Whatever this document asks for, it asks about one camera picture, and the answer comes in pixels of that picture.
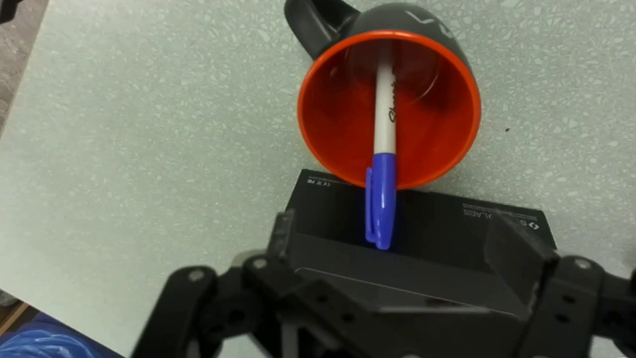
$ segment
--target pen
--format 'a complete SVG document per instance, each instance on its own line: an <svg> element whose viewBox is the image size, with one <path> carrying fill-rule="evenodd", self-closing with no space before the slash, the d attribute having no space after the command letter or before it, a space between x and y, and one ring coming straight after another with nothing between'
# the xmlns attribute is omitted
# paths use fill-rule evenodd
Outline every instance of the pen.
<svg viewBox="0 0 636 358"><path fill-rule="evenodd" d="M395 73L391 53L379 53L375 75L373 163L365 171L365 238L391 246L395 220Z"/></svg>

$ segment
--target blue marker cap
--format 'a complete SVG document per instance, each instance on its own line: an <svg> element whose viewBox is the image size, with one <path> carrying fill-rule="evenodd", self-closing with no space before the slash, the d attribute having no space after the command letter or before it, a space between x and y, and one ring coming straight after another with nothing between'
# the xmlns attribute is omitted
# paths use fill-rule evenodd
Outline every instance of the blue marker cap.
<svg viewBox="0 0 636 358"><path fill-rule="evenodd" d="M375 153L365 171L365 240L387 250L395 222L395 155Z"/></svg>

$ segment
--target mug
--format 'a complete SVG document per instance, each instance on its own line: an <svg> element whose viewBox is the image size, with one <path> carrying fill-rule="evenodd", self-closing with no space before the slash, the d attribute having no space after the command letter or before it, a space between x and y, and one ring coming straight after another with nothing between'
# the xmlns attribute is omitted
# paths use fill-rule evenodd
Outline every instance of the mug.
<svg viewBox="0 0 636 358"><path fill-rule="evenodd" d="M284 16L314 57L296 111L304 143L328 171L365 185L375 65L387 47L395 71L397 189L431 183L465 157L481 121L479 89L439 18L413 4L357 12L342 0L286 0Z"/></svg>

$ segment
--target screw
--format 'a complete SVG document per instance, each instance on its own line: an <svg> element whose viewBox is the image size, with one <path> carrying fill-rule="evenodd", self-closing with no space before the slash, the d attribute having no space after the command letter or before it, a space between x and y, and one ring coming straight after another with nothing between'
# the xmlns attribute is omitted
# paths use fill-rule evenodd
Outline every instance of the screw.
<svg viewBox="0 0 636 358"><path fill-rule="evenodd" d="M574 264L582 270L588 270L592 266L592 262L586 258L576 258Z"/></svg>
<svg viewBox="0 0 636 358"><path fill-rule="evenodd" d="M188 274L186 274L192 282L196 282L196 280L200 280L202 276L204 276L204 272L202 270L190 270Z"/></svg>
<svg viewBox="0 0 636 358"><path fill-rule="evenodd" d="M266 258L258 256L252 264L254 264L256 270L260 270L260 268L266 266Z"/></svg>

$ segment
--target white marker barrel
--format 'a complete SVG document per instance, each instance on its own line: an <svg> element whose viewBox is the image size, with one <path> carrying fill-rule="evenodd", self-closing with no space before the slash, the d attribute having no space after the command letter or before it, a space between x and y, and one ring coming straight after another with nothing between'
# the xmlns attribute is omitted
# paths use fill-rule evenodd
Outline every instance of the white marker barrel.
<svg viewBox="0 0 636 358"><path fill-rule="evenodd" d="M379 53L375 77L373 153L395 153L395 73L389 49Z"/></svg>

